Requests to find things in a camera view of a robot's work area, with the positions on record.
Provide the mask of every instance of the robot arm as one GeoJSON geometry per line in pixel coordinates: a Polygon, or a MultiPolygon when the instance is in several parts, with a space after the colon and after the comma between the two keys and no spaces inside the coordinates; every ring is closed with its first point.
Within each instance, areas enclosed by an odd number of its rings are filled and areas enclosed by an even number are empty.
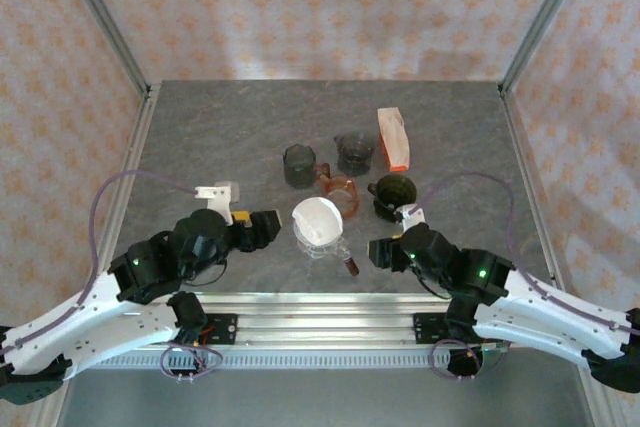
{"type": "Polygon", "coordinates": [[[34,402],[115,355],[150,343],[189,344],[198,338],[207,317],[195,294],[179,292],[182,282],[212,265],[226,265],[232,250],[265,248],[281,224],[276,211],[232,214],[229,204],[237,200],[233,185],[196,191],[208,208],[115,258],[82,305],[76,294],[28,324],[0,328],[0,398],[34,402]],[[165,304],[148,305],[171,294],[165,304]],[[73,307],[66,320],[57,320],[73,307]],[[42,328],[46,333],[22,340],[42,328]]]}
{"type": "Polygon", "coordinates": [[[370,242],[369,257],[378,267],[409,269],[446,290],[452,339],[517,342],[588,369],[609,387],[640,392],[640,309],[599,307],[490,252],[460,250],[429,228],[421,209],[410,215],[412,208],[402,210],[402,236],[370,242]]]}

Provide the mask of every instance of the orange patterned wall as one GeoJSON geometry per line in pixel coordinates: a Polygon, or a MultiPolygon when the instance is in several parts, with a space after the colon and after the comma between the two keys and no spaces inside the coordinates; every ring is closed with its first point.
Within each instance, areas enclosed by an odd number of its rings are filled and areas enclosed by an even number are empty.
{"type": "MultiPolygon", "coordinates": [[[[640,307],[640,0],[566,0],[514,100],[574,289],[640,307]]],[[[638,425],[637,396],[621,398],[638,425]]]]}
{"type": "MultiPolygon", "coordinates": [[[[139,99],[83,0],[0,0],[0,16],[0,325],[15,325],[83,285],[93,192],[139,99]]],[[[29,409],[0,400],[0,425],[29,409]]]]}
{"type": "Polygon", "coordinates": [[[150,82],[498,80],[542,0],[106,0],[150,82]]]}

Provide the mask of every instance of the black wire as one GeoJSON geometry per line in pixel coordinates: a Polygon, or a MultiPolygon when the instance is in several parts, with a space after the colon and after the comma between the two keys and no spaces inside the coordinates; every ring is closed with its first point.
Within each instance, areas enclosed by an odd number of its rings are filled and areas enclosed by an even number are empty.
{"type": "Polygon", "coordinates": [[[218,277],[216,277],[215,279],[210,280],[208,282],[203,282],[202,284],[193,284],[191,282],[185,282],[184,285],[186,285],[187,287],[205,287],[207,285],[215,284],[217,281],[220,280],[220,278],[224,275],[226,271],[227,271],[227,261],[225,259],[224,264],[222,264],[222,272],[220,272],[220,275],[218,275],[218,277]]]}
{"type": "Polygon", "coordinates": [[[429,287],[427,284],[425,284],[424,281],[419,277],[418,277],[418,282],[420,282],[420,285],[422,287],[424,287],[425,290],[427,292],[429,292],[431,295],[435,295],[436,297],[438,297],[439,299],[442,299],[442,300],[451,300],[451,297],[444,297],[444,296],[438,294],[437,292],[435,292],[431,287],[429,287]]]}

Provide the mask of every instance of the gray tabletop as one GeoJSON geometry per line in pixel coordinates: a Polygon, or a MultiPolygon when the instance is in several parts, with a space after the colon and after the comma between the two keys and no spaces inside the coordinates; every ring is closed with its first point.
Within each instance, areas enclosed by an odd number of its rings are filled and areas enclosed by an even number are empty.
{"type": "MultiPolygon", "coordinates": [[[[232,252],[227,273],[206,291],[218,292],[420,292],[409,273],[391,274],[367,258],[369,240],[399,233],[379,220],[366,187],[388,173],[378,148],[368,174],[356,177],[360,208],[345,222],[360,275],[338,258],[312,261],[296,244],[291,212],[319,189],[294,190],[284,181],[282,154],[310,145],[318,161],[337,171],[335,135],[378,133],[376,110],[398,107],[406,124],[411,166],[406,173],[418,197],[444,176],[482,171],[508,181],[516,199],[515,238],[529,270],[548,280],[544,256],[495,84],[469,82],[170,81],[160,90],[140,168],[192,186],[234,180],[235,210],[278,209],[278,238],[265,250],[232,252]]],[[[135,181],[116,254],[206,204],[150,180],[135,181]]],[[[431,228],[459,247],[508,257],[508,198],[497,184],[465,178],[439,193],[425,212],[431,228]]],[[[212,279],[219,267],[198,281],[212,279]]]]}

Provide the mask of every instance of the patterned wallpaper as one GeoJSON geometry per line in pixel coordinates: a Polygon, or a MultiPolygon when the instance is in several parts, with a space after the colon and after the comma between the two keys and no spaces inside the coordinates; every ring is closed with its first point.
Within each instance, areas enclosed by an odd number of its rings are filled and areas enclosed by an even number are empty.
{"type": "MultiPolygon", "coordinates": [[[[83,0],[0,0],[0,325],[82,287],[93,193],[119,168],[138,103],[83,0]]],[[[29,411],[0,401],[0,425],[29,411]]]]}
{"type": "Polygon", "coordinates": [[[150,82],[498,80],[542,0],[105,0],[150,82]]]}
{"type": "MultiPolygon", "coordinates": [[[[514,95],[568,280],[640,307],[640,0],[565,0],[514,95]]],[[[638,396],[620,397],[638,425],[638,396]]]]}

